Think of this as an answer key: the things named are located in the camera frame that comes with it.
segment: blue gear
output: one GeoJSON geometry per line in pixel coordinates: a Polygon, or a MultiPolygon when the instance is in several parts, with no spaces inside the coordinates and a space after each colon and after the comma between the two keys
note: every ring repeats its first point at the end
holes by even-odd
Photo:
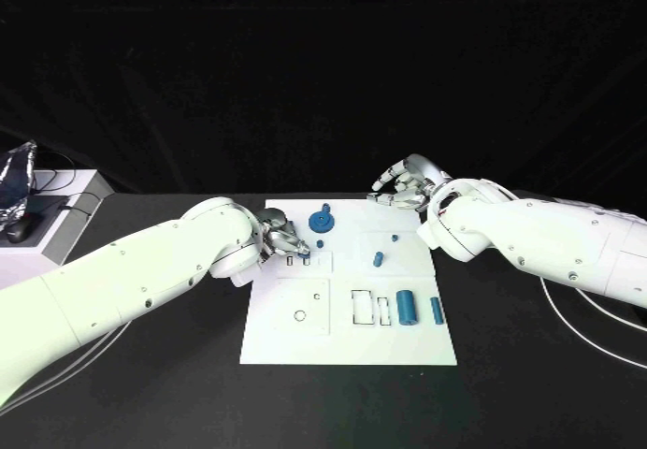
{"type": "Polygon", "coordinates": [[[314,212],[310,215],[310,220],[307,221],[310,229],[318,234],[325,233],[334,226],[334,217],[330,214],[330,205],[322,203],[321,211],[314,212]]]}

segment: table surface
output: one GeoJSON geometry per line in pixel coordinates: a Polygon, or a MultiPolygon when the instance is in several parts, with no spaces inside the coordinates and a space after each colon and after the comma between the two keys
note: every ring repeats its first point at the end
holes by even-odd
{"type": "MultiPolygon", "coordinates": [[[[70,260],[207,197],[111,195],[70,260]]],[[[259,210],[265,198],[360,196],[230,197],[259,210]]],[[[578,339],[539,280],[497,251],[467,264],[436,251],[433,263],[457,367],[242,366],[250,285],[204,278],[66,383],[0,418],[3,447],[642,447],[647,370],[578,339]]],[[[647,360],[647,336],[570,289],[549,288],[592,340],[647,360]]]]}

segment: blue object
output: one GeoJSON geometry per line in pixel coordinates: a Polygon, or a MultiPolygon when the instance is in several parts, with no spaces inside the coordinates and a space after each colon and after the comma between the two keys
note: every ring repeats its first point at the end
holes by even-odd
{"type": "Polygon", "coordinates": [[[410,290],[400,290],[395,295],[397,301],[397,318],[402,326],[418,324],[418,315],[415,314],[413,294],[410,290]]]}
{"type": "Polygon", "coordinates": [[[334,218],[333,215],[330,215],[330,205],[327,203],[322,203],[321,211],[314,212],[310,215],[310,220],[307,223],[310,225],[310,229],[318,234],[322,234],[333,228],[334,218]]]}
{"type": "Polygon", "coordinates": [[[382,260],[384,259],[384,254],[377,252],[374,254],[374,259],[373,259],[373,267],[379,267],[382,265],[382,260]]]}
{"type": "Polygon", "coordinates": [[[445,320],[442,319],[441,301],[438,297],[431,298],[431,308],[433,309],[433,321],[436,325],[441,325],[445,320]]]}

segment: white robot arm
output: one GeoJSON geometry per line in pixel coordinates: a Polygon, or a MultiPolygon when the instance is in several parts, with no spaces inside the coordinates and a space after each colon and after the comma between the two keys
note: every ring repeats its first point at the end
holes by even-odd
{"type": "Polygon", "coordinates": [[[572,287],[647,307],[647,224],[585,203],[518,199],[487,180],[454,180],[412,154],[382,175],[395,194],[367,199],[428,211],[418,235],[431,249],[468,262],[495,248],[521,270],[572,287]]]}
{"type": "Polygon", "coordinates": [[[310,254],[282,212],[255,215],[219,197],[0,290],[0,404],[59,357],[178,297],[207,272],[245,285],[268,257],[289,251],[310,254]]]}

